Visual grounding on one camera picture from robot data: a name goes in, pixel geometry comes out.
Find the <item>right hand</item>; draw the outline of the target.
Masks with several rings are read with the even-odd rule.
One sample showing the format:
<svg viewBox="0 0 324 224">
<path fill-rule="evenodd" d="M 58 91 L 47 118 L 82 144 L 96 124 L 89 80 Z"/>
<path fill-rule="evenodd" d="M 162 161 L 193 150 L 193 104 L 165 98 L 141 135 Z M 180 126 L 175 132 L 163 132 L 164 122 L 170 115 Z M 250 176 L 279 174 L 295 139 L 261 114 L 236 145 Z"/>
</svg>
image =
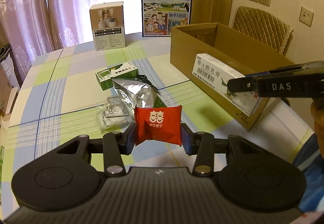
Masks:
<svg viewBox="0 0 324 224">
<path fill-rule="evenodd" d="M 317 135 L 320 154 L 324 158 L 324 112 L 316 106 L 315 102 L 312 102 L 310 111 L 314 119 L 314 132 Z"/>
</svg>

